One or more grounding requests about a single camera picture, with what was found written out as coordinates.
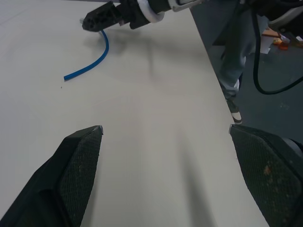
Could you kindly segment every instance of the sneaker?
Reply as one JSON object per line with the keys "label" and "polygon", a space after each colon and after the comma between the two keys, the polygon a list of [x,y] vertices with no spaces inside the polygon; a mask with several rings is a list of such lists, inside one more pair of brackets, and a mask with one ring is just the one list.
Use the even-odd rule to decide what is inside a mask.
{"label": "sneaker", "polygon": [[233,121],[235,124],[242,124],[241,114],[239,112],[239,108],[233,102],[233,98],[229,98],[226,100],[228,108],[232,114]]}

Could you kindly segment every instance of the black cable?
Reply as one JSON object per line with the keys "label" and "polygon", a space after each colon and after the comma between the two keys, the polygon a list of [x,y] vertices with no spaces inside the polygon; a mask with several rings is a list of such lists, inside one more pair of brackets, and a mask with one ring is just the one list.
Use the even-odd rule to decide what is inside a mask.
{"label": "black cable", "polygon": [[303,0],[296,2],[276,0],[276,4],[284,7],[297,8],[303,6]]}
{"label": "black cable", "polygon": [[283,87],[279,90],[265,91],[261,88],[261,86],[259,84],[259,79],[258,79],[260,48],[261,48],[261,34],[260,34],[260,30],[259,30],[259,25],[258,25],[257,14],[253,10],[251,10],[251,17],[252,17],[252,24],[254,27],[255,36],[256,36],[256,51],[255,51],[254,70],[253,70],[253,79],[254,79],[254,84],[256,86],[256,89],[264,95],[275,95],[275,94],[279,94],[281,92],[287,91],[287,90],[291,89],[292,87],[296,86],[297,84],[299,84],[300,82],[302,82],[303,77],[299,78],[294,83],[292,83],[286,87]]}

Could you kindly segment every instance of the blue tube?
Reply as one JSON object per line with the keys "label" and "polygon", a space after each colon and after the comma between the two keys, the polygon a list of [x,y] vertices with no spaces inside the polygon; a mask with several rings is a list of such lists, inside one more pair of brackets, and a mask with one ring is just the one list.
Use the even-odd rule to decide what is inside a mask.
{"label": "blue tube", "polygon": [[104,36],[104,39],[105,39],[105,44],[106,44],[106,47],[105,47],[105,50],[103,52],[103,54],[101,55],[101,57],[99,57],[94,63],[91,63],[90,65],[86,66],[85,68],[81,69],[81,70],[78,70],[76,72],[73,72],[67,76],[64,77],[64,80],[69,80],[69,79],[73,79],[89,70],[91,70],[92,68],[96,67],[100,62],[103,61],[103,59],[105,59],[107,53],[108,53],[108,50],[109,50],[109,43],[108,43],[108,38],[105,34],[104,31],[101,31],[102,35]]}

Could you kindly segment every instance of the floor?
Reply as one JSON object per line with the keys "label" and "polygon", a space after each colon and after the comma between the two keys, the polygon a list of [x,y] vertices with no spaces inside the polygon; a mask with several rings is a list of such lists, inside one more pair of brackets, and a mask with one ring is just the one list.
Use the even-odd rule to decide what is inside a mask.
{"label": "floor", "polygon": [[[193,9],[192,13],[202,39],[206,39],[205,47],[217,73],[221,65],[223,47],[210,45],[210,39],[217,31],[206,36],[204,31],[209,21],[201,18],[206,17],[205,13],[213,18],[212,12],[200,5]],[[269,54],[262,54],[259,80],[263,89],[276,90],[303,76],[302,55],[303,49],[290,47],[288,51],[282,51],[276,46],[271,47]],[[254,54],[247,58],[242,87],[235,100],[241,111],[243,125],[303,143],[303,83],[278,95],[263,95],[253,84],[253,58]]]}

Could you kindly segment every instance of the white ring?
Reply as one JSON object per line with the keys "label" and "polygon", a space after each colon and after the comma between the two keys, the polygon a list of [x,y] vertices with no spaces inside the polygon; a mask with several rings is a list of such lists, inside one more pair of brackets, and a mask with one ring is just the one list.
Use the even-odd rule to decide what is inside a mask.
{"label": "white ring", "polygon": [[159,14],[156,14],[150,7],[148,0],[137,0],[140,10],[145,16],[145,18],[152,23],[157,23],[159,21],[162,21],[164,18],[164,12],[161,12]]}

